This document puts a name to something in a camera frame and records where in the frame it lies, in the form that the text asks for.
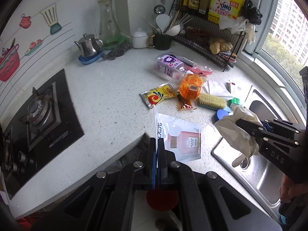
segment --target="orange plastic bottle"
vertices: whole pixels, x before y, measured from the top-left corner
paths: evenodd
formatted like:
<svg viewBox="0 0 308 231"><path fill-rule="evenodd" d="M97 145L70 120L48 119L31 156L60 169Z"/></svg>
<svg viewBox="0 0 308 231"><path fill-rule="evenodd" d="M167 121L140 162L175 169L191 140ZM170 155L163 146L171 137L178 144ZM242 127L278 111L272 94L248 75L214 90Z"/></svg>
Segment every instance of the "orange plastic bottle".
<svg viewBox="0 0 308 231"><path fill-rule="evenodd" d="M180 94L188 100L195 100L199 97L202 87L202 80L196 74L186 74L180 84Z"/></svg>

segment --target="gas stove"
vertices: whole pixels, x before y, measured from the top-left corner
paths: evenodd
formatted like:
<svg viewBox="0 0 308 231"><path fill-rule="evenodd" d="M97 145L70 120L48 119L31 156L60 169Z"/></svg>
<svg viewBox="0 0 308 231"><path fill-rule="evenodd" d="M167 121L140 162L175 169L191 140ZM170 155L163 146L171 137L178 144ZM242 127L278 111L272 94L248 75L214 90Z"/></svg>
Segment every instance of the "gas stove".
<svg viewBox="0 0 308 231"><path fill-rule="evenodd" d="M40 88L32 89L32 96L3 133L1 171L10 199L83 134L70 99L65 72L61 70Z"/></svg>

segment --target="stainless steel sink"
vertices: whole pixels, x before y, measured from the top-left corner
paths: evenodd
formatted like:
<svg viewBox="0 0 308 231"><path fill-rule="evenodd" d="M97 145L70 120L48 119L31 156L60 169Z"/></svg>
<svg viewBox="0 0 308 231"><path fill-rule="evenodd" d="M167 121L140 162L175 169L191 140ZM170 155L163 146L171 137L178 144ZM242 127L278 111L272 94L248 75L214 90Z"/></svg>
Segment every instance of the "stainless steel sink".
<svg viewBox="0 0 308 231"><path fill-rule="evenodd" d="M287 120L278 106L274 103L270 105L253 86L244 105L260 120L273 120L274 118ZM241 153L232 148L225 139L222 139L213 149L212 154L246 187L268 214L279 221L278 190L282 172L262 155L252 156L245 159L240 166L232 167L232 162Z"/></svg>

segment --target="black trash bag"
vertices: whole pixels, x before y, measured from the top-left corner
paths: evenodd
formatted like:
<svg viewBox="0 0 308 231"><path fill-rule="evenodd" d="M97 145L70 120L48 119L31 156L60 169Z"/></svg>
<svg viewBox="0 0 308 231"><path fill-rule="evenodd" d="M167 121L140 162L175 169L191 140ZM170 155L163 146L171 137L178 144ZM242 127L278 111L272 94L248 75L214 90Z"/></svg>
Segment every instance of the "black trash bag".
<svg viewBox="0 0 308 231"><path fill-rule="evenodd" d="M263 15L260 13L256 5L251 0L245 0L241 8L241 15L249 20L251 24L260 25Z"/></svg>

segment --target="human hand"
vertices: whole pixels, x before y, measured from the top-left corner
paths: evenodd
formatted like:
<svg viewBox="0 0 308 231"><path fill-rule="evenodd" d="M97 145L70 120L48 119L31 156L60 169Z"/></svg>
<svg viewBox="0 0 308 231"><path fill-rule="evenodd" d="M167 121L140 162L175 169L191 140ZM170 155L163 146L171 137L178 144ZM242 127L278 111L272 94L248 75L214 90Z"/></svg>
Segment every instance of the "human hand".
<svg viewBox="0 0 308 231"><path fill-rule="evenodd" d="M291 199L296 196L308 193L308 182L302 184L294 184L294 182L285 174L281 179L279 188L280 200L284 203L290 203Z"/></svg>

